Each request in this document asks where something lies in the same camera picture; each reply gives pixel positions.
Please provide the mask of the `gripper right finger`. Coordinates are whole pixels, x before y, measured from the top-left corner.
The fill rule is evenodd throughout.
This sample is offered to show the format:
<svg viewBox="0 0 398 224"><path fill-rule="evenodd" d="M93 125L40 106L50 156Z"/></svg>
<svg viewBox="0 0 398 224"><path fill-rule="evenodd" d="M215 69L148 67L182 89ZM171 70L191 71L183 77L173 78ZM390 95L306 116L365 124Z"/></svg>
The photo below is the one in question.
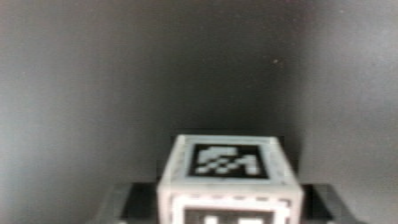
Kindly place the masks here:
<svg viewBox="0 0 398 224"><path fill-rule="evenodd" d="M304 184L301 224L363 224L331 184Z"/></svg>

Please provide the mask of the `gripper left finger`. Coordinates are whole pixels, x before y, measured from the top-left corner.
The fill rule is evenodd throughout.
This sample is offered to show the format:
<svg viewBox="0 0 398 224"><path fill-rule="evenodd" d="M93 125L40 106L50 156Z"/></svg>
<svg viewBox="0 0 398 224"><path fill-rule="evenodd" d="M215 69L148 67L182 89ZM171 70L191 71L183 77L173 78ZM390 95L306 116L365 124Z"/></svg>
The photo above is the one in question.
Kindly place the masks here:
<svg viewBox="0 0 398 224"><path fill-rule="evenodd" d="M105 194L98 213L88 224L159 224L157 184L118 184Z"/></svg>

